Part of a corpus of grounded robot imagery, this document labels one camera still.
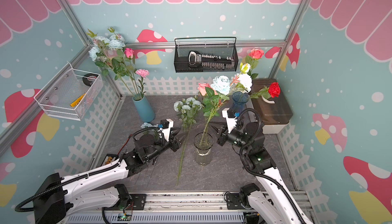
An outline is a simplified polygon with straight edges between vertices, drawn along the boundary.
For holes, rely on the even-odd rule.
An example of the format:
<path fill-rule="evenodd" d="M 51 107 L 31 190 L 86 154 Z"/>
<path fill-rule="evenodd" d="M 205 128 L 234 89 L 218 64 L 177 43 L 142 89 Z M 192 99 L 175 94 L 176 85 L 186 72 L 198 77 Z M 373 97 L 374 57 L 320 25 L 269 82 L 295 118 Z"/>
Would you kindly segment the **pale blue flower stem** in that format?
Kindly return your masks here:
<path fill-rule="evenodd" d="M 181 157 L 180 157 L 178 174 L 177 174 L 177 181 L 176 181 L 177 186 L 179 185 L 179 182 L 180 182 L 187 140 L 189 137 L 190 128 L 193 123 L 192 119 L 189 115 L 189 113 L 191 112 L 191 109 L 192 109 L 190 102 L 189 101 L 187 102 L 187 99 L 183 99 L 181 102 L 182 102 L 182 105 L 179 102 L 176 102 L 176 104 L 177 104 L 176 111 L 181 112 L 181 114 L 179 116 L 182 121 L 182 129 L 183 129 L 182 136 L 180 137 L 180 139 L 181 139 Z"/>

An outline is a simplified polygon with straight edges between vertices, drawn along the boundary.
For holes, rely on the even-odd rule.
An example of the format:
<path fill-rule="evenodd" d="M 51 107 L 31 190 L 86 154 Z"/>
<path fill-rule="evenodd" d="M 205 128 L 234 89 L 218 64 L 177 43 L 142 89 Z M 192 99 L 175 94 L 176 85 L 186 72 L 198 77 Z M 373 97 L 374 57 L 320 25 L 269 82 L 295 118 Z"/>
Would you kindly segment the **purple glass vase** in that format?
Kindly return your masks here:
<path fill-rule="evenodd" d="M 232 107 L 231 109 L 235 113 L 241 113 L 246 108 L 246 103 L 249 101 L 249 94 L 246 92 L 237 91 L 232 95 Z"/>

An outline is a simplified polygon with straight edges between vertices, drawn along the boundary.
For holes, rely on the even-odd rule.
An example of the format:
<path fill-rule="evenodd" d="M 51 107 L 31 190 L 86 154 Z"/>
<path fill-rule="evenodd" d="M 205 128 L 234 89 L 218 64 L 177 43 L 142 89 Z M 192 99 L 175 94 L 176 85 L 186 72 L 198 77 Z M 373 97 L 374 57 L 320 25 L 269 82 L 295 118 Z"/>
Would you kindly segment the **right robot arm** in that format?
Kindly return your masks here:
<path fill-rule="evenodd" d="M 259 113 L 247 108 L 235 113 L 229 108 L 222 111 L 222 128 L 213 122 L 217 143 L 230 143 L 239 148 L 243 169 L 256 177 L 263 191 L 254 184 L 241 188 L 238 197 L 244 208 L 255 210 L 265 224 L 310 224 L 312 220 L 300 208 L 285 185 L 276 163 L 264 147 L 264 123 Z"/>

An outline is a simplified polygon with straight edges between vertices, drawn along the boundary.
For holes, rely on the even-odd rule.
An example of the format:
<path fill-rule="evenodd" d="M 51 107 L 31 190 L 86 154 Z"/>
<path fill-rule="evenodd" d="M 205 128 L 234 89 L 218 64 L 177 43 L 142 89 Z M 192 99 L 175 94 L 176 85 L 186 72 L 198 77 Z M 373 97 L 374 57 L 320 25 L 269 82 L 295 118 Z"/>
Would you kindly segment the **teal ceramic vase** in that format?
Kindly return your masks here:
<path fill-rule="evenodd" d="M 150 123 L 155 119 L 153 108 L 145 95 L 134 95 L 132 100 L 142 122 Z"/>

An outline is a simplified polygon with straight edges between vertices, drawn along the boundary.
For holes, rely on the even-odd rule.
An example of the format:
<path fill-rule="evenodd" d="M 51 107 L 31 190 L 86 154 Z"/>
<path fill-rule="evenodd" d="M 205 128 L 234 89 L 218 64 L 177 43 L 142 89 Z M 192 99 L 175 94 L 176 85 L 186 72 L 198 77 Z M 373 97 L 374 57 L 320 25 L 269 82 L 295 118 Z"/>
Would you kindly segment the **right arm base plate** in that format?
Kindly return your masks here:
<path fill-rule="evenodd" d="M 224 193 L 224 200 L 229 210 L 252 209 L 243 193 Z"/>

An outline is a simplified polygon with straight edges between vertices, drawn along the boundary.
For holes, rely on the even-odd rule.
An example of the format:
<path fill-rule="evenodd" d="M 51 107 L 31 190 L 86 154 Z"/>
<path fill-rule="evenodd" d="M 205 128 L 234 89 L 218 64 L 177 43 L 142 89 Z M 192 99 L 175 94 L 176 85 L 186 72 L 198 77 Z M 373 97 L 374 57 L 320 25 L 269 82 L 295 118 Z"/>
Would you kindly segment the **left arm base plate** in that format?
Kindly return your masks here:
<path fill-rule="evenodd" d="M 120 199 L 112 207 L 105 208 L 106 210 L 144 210 L 146 204 L 146 194 L 130 194 L 129 197 L 120 197 Z"/>

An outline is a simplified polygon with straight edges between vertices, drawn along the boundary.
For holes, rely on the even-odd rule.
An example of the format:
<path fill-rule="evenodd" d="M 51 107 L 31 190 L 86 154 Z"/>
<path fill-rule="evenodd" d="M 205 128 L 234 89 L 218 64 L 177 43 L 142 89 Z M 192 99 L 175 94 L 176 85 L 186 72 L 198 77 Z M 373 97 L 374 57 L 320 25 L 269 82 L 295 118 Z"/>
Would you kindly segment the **single blue flower stem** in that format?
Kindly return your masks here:
<path fill-rule="evenodd" d="M 140 127 L 141 127 L 142 129 L 145 129 L 145 128 L 153 127 L 153 125 L 150 124 L 150 123 L 143 123 Z"/>

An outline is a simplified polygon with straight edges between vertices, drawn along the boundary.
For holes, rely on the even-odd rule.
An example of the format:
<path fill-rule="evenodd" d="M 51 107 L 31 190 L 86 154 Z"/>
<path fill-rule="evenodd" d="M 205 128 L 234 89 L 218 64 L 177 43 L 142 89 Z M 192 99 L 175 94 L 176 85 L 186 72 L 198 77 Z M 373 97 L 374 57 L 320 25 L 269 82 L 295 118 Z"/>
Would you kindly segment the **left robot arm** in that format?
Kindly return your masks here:
<path fill-rule="evenodd" d="M 22 201 L 16 212 L 33 212 L 37 224 L 57 224 L 64 218 L 95 208 L 123 208 L 132 204 L 127 188 L 117 184 L 108 189 L 100 188 L 108 183 L 129 178 L 146 169 L 166 150 L 176 152 L 179 127 L 148 127 L 134 133 L 135 148 L 122 153 L 116 160 L 75 175 L 48 176 L 38 191 Z"/>

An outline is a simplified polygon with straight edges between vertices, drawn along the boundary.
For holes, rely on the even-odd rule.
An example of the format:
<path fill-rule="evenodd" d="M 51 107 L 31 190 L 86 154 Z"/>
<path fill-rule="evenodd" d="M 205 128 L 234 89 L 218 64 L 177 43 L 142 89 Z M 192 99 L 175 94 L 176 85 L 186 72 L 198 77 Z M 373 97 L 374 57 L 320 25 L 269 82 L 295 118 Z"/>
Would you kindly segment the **clear glass vase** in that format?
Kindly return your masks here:
<path fill-rule="evenodd" d="M 212 161 L 213 138 L 210 134 L 198 133 L 194 138 L 195 161 L 206 166 Z"/>

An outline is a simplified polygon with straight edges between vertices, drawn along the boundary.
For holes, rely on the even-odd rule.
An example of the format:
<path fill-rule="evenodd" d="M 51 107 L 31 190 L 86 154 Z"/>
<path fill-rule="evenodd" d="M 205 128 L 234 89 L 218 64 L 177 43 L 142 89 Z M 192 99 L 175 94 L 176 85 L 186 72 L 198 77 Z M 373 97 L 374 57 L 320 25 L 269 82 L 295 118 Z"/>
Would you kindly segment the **flowers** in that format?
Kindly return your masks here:
<path fill-rule="evenodd" d="M 203 115 L 205 117 L 206 125 L 203 133 L 208 133 L 208 123 L 218 116 L 220 108 L 230 100 L 230 96 L 235 92 L 249 93 L 252 87 L 252 78 L 245 71 L 245 64 L 240 65 L 240 72 L 232 78 L 227 76 L 217 76 L 212 80 L 211 87 L 217 92 L 206 87 L 207 94 L 202 96 Z"/>

